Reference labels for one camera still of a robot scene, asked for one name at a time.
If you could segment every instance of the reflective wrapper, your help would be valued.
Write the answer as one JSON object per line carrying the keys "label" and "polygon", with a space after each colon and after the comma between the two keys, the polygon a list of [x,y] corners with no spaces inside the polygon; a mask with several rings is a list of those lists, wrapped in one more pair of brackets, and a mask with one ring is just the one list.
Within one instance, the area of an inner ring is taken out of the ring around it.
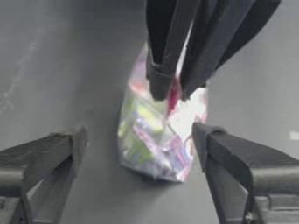
{"label": "reflective wrapper", "polygon": [[192,123],[204,123],[207,118],[207,89],[199,88],[191,99],[181,101],[173,99],[180,95],[179,85],[173,85],[168,99],[155,101],[145,78],[145,55],[144,49],[127,83],[117,128],[120,161],[153,179],[184,182],[195,154]]}

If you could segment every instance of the plastic bag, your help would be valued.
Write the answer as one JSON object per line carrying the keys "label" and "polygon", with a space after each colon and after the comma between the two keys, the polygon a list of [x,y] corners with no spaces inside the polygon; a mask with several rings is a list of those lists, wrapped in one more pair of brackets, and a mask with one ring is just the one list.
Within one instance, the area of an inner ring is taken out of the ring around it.
{"label": "plastic bag", "polygon": [[192,123],[206,122],[206,88],[181,101],[179,81],[165,101],[155,101],[145,78],[147,49],[136,60],[127,83],[117,128],[123,166],[153,179],[184,182],[192,168]]}

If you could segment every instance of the gray surface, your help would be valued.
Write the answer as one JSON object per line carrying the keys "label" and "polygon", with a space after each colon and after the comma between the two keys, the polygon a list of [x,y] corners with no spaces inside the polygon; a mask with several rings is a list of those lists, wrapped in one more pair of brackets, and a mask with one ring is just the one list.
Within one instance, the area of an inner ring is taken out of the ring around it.
{"label": "gray surface", "polygon": [[[210,123],[292,155],[298,7],[299,1],[284,1],[210,85]],[[0,148],[76,123],[89,129],[65,224],[218,223],[198,161],[184,185],[143,180],[117,162],[117,110],[144,40],[141,1],[0,1]]]}

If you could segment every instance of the snack bag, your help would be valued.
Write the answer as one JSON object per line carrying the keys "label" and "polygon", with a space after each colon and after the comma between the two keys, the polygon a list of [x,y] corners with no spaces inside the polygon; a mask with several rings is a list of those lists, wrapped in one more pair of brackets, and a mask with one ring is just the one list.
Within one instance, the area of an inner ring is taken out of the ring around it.
{"label": "snack bag", "polygon": [[120,162],[153,179],[184,182],[195,154],[192,123],[204,123],[207,118],[207,90],[199,88],[191,99],[181,101],[176,80],[168,99],[155,101],[145,78],[145,57],[147,49],[127,83],[117,128]]}

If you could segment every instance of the iridescent plastic bag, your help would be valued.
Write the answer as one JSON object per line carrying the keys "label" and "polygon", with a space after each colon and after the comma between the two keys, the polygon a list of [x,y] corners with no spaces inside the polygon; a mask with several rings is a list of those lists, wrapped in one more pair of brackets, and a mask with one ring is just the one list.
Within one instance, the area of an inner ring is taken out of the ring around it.
{"label": "iridescent plastic bag", "polygon": [[204,123],[207,117],[206,88],[181,101],[176,81],[168,99],[155,101],[145,78],[145,56],[144,49],[127,84],[117,129],[120,161],[153,179],[184,182],[195,154],[192,123]]}

